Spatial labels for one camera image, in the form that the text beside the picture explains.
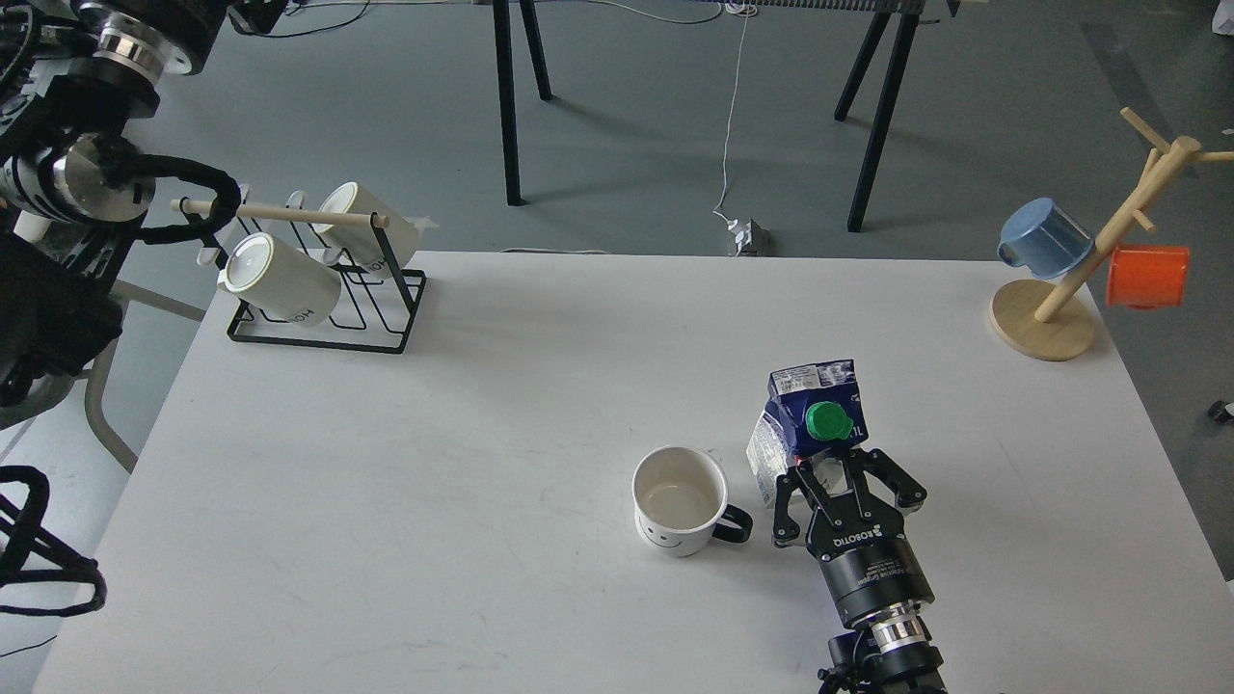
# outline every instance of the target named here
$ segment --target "table leg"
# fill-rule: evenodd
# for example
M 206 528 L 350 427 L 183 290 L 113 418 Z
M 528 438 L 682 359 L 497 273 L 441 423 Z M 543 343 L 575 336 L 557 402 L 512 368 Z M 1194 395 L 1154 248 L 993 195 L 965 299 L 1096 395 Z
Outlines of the table leg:
M 506 204 L 523 205 L 518 193 L 518 128 L 515 123 L 515 70 L 510 47 L 510 5 L 492 4 L 492 30 L 497 47 L 497 99 L 501 101 L 501 152 L 506 159 Z
M 891 12 L 874 15 L 874 21 L 870 22 L 870 28 L 865 32 L 865 41 L 861 42 L 861 49 L 856 53 L 856 61 L 853 62 L 849 79 L 844 83 L 844 93 L 840 94 L 840 101 L 835 105 L 835 120 L 843 121 L 848 117 L 848 110 L 853 106 L 858 90 L 861 89 L 865 70 L 870 68 L 870 61 L 874 59 L 874 52 L 879 48 L 879 41 L 882 40 L 882 32 L 887 28 L 890 19 Z
M 908 52 L 912 51 L 913 36 L 917 33 L 919 20 L 918 15 L 900 16 L 896 43 L 891 49 L 891 63 L 887 65 L 887 77 L 882 82 L 882 94 L 879 96 L 879 109 L 874 114 L 870 142 L 865 148 L 861 173 L 858 174 L 856 193 L 853 195 L 853 206 L 849 209 L 848 230 L 853 233 L 861 231 L 861 224 L 865 221 L 865 207 L 870 203 L 874 177 L 879 173 L 882 146 L 887 140 L 887 130 L 891 127 L 891 115 L 896 110 L 896 98 L 900 95 L 900 84 L 905 79 Z
M 553 89 L 548 84 L 548 68 L 544 67 L 544 44 L 539 38 L 539 21 L 536 19 L 536 0 L 518 0 L 523 12 L 523 28 L 527 30 L 527 46 L 532 51 L 532 68 L 536 70 L 536 89 L 540 101 L 553 99 Z

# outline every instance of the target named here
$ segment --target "white mug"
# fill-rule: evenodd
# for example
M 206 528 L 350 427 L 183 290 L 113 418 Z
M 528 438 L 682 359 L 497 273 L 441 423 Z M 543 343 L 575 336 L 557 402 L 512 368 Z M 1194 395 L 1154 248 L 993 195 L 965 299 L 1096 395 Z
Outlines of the white mug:
M 260 232 L 246 237 L 218 272 L 218 289 L 264 310 L 270 317 L 317 325 L 338 304 L 338 273 L 299 248 Z
M 724 470 L 696 448 L 666 446 L 647 454 L 634 470 L 634 522 L 649 547 L 687 557 L 708 540 L 745 542 L 754 520 L 728 504 Z M 721 519 L 733 526 L 718 525 Z
M 420 230 L 397 212 L 386 207 L 371 193 L 360 184 L 352 182 L 339 185 L 329 198 L 321 205 L 322 212 L 360 214 L 371 215 L 374 212 L 390 219 L 386 226 L 386 238 L 390 240 L 390 249 L 394 251 L 395 261 L 401 269 L 411 261 L 411 257 L 420 248 Z M 386 267 L 385 253 L 378 243 L 373 230 L 366 226 L 347 226 L 333 224 L 315 224 L 312 230 L 325 242 L 338 248 L 347 248 L 352 261 L 364 268 L 373 277 L 386 279 L 392 277 Z

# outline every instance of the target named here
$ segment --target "smiley face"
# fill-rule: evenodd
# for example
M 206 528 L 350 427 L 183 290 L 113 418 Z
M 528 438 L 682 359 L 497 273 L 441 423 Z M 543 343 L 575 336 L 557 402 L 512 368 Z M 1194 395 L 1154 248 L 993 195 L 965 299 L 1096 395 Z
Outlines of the smiley face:
M 676 545 L 661 545 L 660 542 L 656 541 L 656 537 L 659 537 L 664 542 L 668 542 L 669 538 L 665 537 L 665 536 L 663 536 L 663 535 L 656 536 L 655 531 L 652 530 L 652 529 L 649 529 L 649 527 L 643 529 L 643 530 L 647 531 L 647 538 L 650 540 L 652 545 L 655 545 L 656 547 L 664 547 L 665 550 L 673 550 L 674 547 L 680 547 L 681 546 L 681 541 L 680 540 L 677 540 Z

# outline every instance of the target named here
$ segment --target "mug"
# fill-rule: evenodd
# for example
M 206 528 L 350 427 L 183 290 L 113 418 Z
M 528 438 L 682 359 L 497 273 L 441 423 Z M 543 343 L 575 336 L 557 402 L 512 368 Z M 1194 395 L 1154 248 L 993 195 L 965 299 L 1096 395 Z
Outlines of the mug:
M 998 258 L 1028 265 L 1037 279 L 1051 279 L 1079 265 L 1095 246 L 1088 233 L 1050 198 L 1024 205 L 1003 225 Z
M 420 230 L 399 216 L 397 212 L 391 211 L 355 182 L 339 185 L 321 204 L 321 211 L 362 215 L 376 212 L 389 217 L 390 225 L 385 228 L 385 233 L 386 238 L 390 240 L 390 249 L 394 251 L 395 261 L 399 262 L 399 267 L 395 269 L 402 269 L 420 248 Z M 352 261 L 373 277 L 381 279 L 394 277 L 390 268 L 386 267 L 385 253 L 381 252 L 381 246 L 370 227 L 315 224 L 312 230 L 331 246 L 347 248 Z
M 241 241 L 218 272 L 218 289 L 270 317 L 317 325 L 338 304 L 338 273 L 265 232 Z
M 1178 306 L 1190 262 L 1186 246 L 1118 246 L 1109 257 L 1106 304 L 1144 310 Z
M 696 448 L 666 446 L 647 454 L 634 470 L 634 522 L 643 542 L 687 557 L 708 540 L 745 542 L 754 519 L 729 505 L 724 470 Z M 732 526 L 718 525 L 726 520 Z

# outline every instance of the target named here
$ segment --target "gray floor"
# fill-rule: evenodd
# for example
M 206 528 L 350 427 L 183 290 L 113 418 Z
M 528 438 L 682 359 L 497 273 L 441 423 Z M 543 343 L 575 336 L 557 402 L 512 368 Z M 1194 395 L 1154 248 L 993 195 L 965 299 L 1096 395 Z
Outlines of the gray floor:
M 966 2 L 951 20 L 942 2 L 932 4 L 927 17 L 943 21 L 918 32 L 861 235 L 847 233 L 844 220 L 885 49 L 853 117 L 837 123 L 830 111 L 869 15 L 765 9 L 745 25 L 723 210 L 769 228 L 780 256 L 993 259 L 1003 220 L 1040 195 L 1096 231 L 1134 185 L 1146 153 L 1118 116 L 1120 106 L 1133 105 L 1167 137 L 1191 135 L 1209 149 L 1234 149 L 1234 136 L 1222 132 L 1234 128 L 1234 38 L 1211 33 L 1214 6 Z M 722 254 L 728 235 L 711 210 L 722 186 L 743 21 L 726 15 L 677 26 L 611 6 L 538 7 L 558 99 L 536 99 L 526 44 L 516 37 L 523 207 L 507 207 L 502 194 L 487 7 L 383 6 L 344 30 L 286 41 L 225 30 L 205 73 L 164 80 L 158 117 L 131 133 L 149 152 L 228 170 L 253 184 L 259 201 L 281 203 L 301 188 L 320 203 L 339 183 L 360 180 L 401 212 L 441 224 L 426 238 L 432 249 Z M 677 19 L 714 12 L 713 5 L 666 0 L 639 0 L 638 7 Z M 280 30 L 354 11 L 305 11 Z M 1192 249 L 1182 307 L 1104 310 L 1228 579 L 1234 427 L 1203 415 L 1213 400 L 1234 399 L 1225 352 L 1234 314 L 1224 303 L 1234 288 L 1232 190 L 1234 165 L 1196 167 L 1151 215 L 1161 227 L 1156 242 Z M 164 207 L 181 194 L 200 191 L 164 185 L 151 222 L 175 221 Z M 1133 241 L 1150 242 L 1144 233 Z M 194 254 L 188 247 L 139 248 L 123 277 L 205 305 L 213 278 L 194 265 Z M 1021 275 L 1008 269 L 1008 279 Z M 1098 300 L 1103 284 L 1092 283 Z M 824 305 L 808 286 L 786 286 L 785 295 Z M 817 320 L 827 320 L 824 310 Z M 193 327 L 144 309 L 130 316 L 106 406 L 135 445 L 153 426 Z M 59 416 L 68 419 L 36 427 L 80 425 Z M 52 464 L 75 456 L 85 470 L 77 479 L 111 479 L 105 453 L 89 441 L 73 443 L 80 452 L 67 456 L 67 437 L 38 436 L 36 427 L 11 457 Z M 106 491 L 53 487 L 53 506 L 94 500 L 93 525 L 64 521 L 73 527 L 65 535 L 75 532 L 86 550 L 117 485 L 97 488 Z M 54 622 L 0 621 L 0 652 L 53 632 Z M 16 692 L 28 689 L 41 662 L 41 650 L 0 661 L 5 690 L 12 682 Z

